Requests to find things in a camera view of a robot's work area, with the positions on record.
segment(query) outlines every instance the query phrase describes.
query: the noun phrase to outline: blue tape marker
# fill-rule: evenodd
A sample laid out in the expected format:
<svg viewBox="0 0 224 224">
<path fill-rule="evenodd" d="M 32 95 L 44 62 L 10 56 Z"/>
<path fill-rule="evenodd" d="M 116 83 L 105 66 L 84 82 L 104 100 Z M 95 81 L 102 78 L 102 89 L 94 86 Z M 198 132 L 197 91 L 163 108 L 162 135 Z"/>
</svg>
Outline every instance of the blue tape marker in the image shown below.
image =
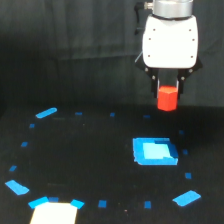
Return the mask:
<svg viewBox="0 0 224 224">
<path fill-rule="evenodd" d="M 28 142 L 23 142 L 23 143 L 21 144 L 21 147 L 27 147 L 27 145 L 28 145 Z"/>
<path fill-rule="evenodd" d="M 150 115 L 143 115 L 143 118 L 150 118 Z"/>
<path fill-rule="evenodd" d="M 11 168 L 9 169 L 10 172 L 15 171 L 15 169 L 17 168 L 17 166 L 11 166 Z"/>
<path fill-rule="evenodd" d="M 188 191 L 187 193 L 182 194 L 177 198 L 174 198 L 173 201 L 176 202 L 179 206 L 183 207 L 199 198 L 201 198 L 200 194 L 194 191 Z"/>
<path fill-rule="evenodd" d="M 58 202 L 58 201 L 59 201 L 59 198 L 56 198 L 56 197 L 49 198 L 49 202 Z"/>
<path fill-rule="evenodd" d="M 30 208 L 34 209 L 38 205 L 44 204 L 46 202 L 49 202 L 48 198 L 47 197 L 43 197 L 43 198 L 37 199 L 35 201 L 29 202 L 28 205 L 30 206 Z"/>
<path fill-rule="evenodd" d="M 184 131 L 183 131 L 183 130 L 180 130 L 180 131 L 179 131 L 179 134 L 180 134 L 180 135 L 184 135 Z"/>
<path fill-rule="evenodd" d="M 184 155 L 188 155 L 188 151 L 187 151 L 187 149 L 183 149 L 183 154 L 184 154 Z"/>
<path fill-rule="evenodd" d="M 37 114 L 36 117 L 41 119 L 41 118 L 47 117 L 55 112 L 57 112 L 57 108 L 51 108 L 51 109 L 45 110 L 45 111 Z"/>
<path fill-rule="evenodd" d="M 98 207 L 99 208 L 106 208 L 107 207 L 107 201 L 100 200 L 99 204 L 98 204 Z"/>
<path fill-rule="evenodd" d="M 166 155 L 161 159 L 146 159 L 144 155 L 143 144 L 144 143 L 155 143 L 155 142 L 170 142 L 169 138 L 136 138 L 133 139 L 133 151 L 134 151 L 134 161 L 138 162 L 140 165 L 177 165 L 178 159 L 171 157 L 166 157 Z"/>
<path fill-rule="evenodd" d="M 191 179 L 191 173 L 185 173 L 186 179 Z"/>
<path fill-rule="evenodd" d="M 11 180 L 5 183 L 7 187 L 9 187 L 12 191 L 14 191 L 17 195 L 26 194 L 29 192 L 29 189 L 18 184 L 16 181 Z"/>
<path fill-rule="evenodd" d="M 145 208 L 148 208 L 148 209 L 151 208 L 151 202 L 150 201 L 145 201 Z"/>
<path fill-rule="evenodd" d="M 78 209 L 82 208 L 82 206 L 83 206 L 84 204 L 85 204 L 84 202 L 77 201 L 77 200 L 73 200 L 73 201 L 71 202 L 71 205 L 77 207 Z"/>
<path fill-rule="evenodd" d="M 81 116 L 82 115 L 82 112 L 76 112 L 75 115 Z"/>
</svg>

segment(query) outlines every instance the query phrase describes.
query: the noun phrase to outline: blue square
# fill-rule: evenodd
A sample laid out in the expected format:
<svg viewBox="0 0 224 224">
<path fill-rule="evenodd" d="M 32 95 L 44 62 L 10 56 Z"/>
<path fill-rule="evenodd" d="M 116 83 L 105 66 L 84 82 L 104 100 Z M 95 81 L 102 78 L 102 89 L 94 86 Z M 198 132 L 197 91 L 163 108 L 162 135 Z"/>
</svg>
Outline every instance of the blue square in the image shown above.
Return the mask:
<svg viewBox="0 0 224 224">
<path fill-rule="evenodd" d="M 82 206 L 83 206 L 84 204 L 85 204 L 84 202 L 77 201 L 77 200 L 73 200 L 73 201 L 71 202 L 71 205 L 75 206 L 75 207 L 78 208 L 78 209 L 82 208 Z"/>
<path fill-rule="evenodd" d="M 191 179 L 191 173 L 185 173 L 186 179 Z"/>
<path fill-rule="evenodd" d="M 17 168 L 17 166 L 12 166 L 12 167 L 9 169 L 9 171 L 10 171 L 10 172 L 13 172 L 13 171 L 15 171 L 16 168 Z"/>
<path fill-rule="evenodd" d="M 188 155 L 188 151 L 187 151 L 187 149 L 183 149 L 183 154 L 184 154 L 184 155 Z"/>
<path fill-rule="evenodd" d="M 149 119 L 150 115 L 143 115 L 143 118 Z"/>
<path fill-rule="evenodd" d="M 99 208 L 106 208 L 107 207 L 107 201 L 100 200 L 99 204 L 98 204 L 98 207 Z"/>
<path fill-rule="evenodd" d="M 75 115 L 82 116 L 82 112 L 76 112 Z"/>
<path fill-rule="evenodd" d="M 140 165 L 177 165 L 178 162 L 176 147 L 169 138 L 134 138 L 133 151 L 134 161 Z"/>
<path fill-rule="evenodd" d="M 180 130 L 180 131 L 179 131 L 179 134 L 180 134 L 180 135 L 184 135 L 184 131 L 183 131 L 183 130 Z"/>
<path fill-rule="evenodd" d="M 50 197 L 49 198 L 49 202 L 58 202 L 58 198 L 56 198 L 56 197 Z"/>
<path fill-rule="evenodd" d="M 151 208 L 151 202 L 150 201 L 145 201 L 145 208 L 148 208 L 148 209 Z"/>
<path fill-rule="evenodd" d="M 28 145 L 28 142 L 23 142 L 21 147 L 27 147 L 27 145 Z"/>
</svg>

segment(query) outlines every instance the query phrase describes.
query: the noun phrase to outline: blue tape strip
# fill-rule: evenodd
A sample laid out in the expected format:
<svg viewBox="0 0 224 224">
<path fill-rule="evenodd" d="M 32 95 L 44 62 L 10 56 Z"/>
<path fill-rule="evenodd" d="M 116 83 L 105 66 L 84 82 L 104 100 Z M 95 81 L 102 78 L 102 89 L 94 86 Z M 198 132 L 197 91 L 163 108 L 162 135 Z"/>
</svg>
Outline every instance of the blue tape strip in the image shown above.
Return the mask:
<svg viewBox="0 0 224 224">
<path fill-rule="evenodd" d="M 49 198 L 49 202 L 58 202 L 58 201 L 59 201 L 59 198 L 56 198 L 56 197 Z"/>
<path fill-rule="evenodd" d="M 183 131 L 183 130 L 180 130 L 180 131 L 179 131 L 179 134 L 180 134 L 180 135 L 184 135 L 184 131 Z"/>
<path fill-rule="evenodd" d="M 10 172 L 15 171 L 15 169 L 17 168 L 17 166 L 11 166 L 11 168 L 9 169 Z"/>
<path fill-rule="evenodd" d="M 76 112 L 75 115 L 81 116 L 82 115 L 82 112 Z"/>
<path fill-rule="evenodd" d="M 39 198 L 35 201 L 31 201 L 28 203 L 28 205 L 30 206 L 30 208 L 34 209 L 36 208 L 38 205 L 44 204 L 46 202 L 49 202 L 47 197 L 43 197 L 43 198 Z"/>
<path fill-rule="evenodd" d="M 176 202 L 179 206 L 185 206 L 199 198 L 201 198 L 200 194 L 194 191 L 188 191 L 185 194 L 182 194 L 179 197 L 174 198 L 173 201 Z"/>
<path fill-rule="evenodd" d="M 71 205 L 77 207 L 78 209 L 82 208 L 82 206 L 83 206 L 84 204 L 85 204 L 84 202 L 77 201 L 77 200 L 73 200 L 73 201 L 71 202 Z"/>
<path fill-rule="evenodd" d="M 41 119 L 57 112 L 57 108 L 50 108 L 36 115 L 37 118 Z"/>
<path fill-rule="evenodd" d="M 107 207 L 107 201 L 100 200 L 99 204 L 98 204 L 98 207 L 99 208 L 106 208 Z"/>
<path fill-rule="evenodd" d="M 191 173 L 185 173 L 186 179 L 191 179 Z"/>
<path fill-rule="evenodd" d="M 9 187 L 12 191 L 14 191 L 17 195 L 26 194 L 29 192 L 29 189 L 18 184 L 16 181 L 11 180 L 5 183 L 7 187 Z"/>
<path fill-rule="evenodd" d="M 143 118 L 146 118 L 146 119 L 148 119 L 150 117 L 151 117 L 150 115 L 143 115 Z"/>
<path fill-rule="evenodd" d="M 27 145 L 28 145 L 28 142 L 23 142 L 23 143 L 21 144 L 21 147 L 27 147 Z"/>
<path fill-rule="evenodd" d="M 183 149 L 183 154 L 184 154 L 184 155 L 188 155 L 188 151 L 187 151 L 187 149 Z"/>
<path fill-rule="evenodd" d="M 150 201 L 145 201 L 145 208 L 148 208 L 148 209 L 151 208 L 151 202 Z"/>
</svg>

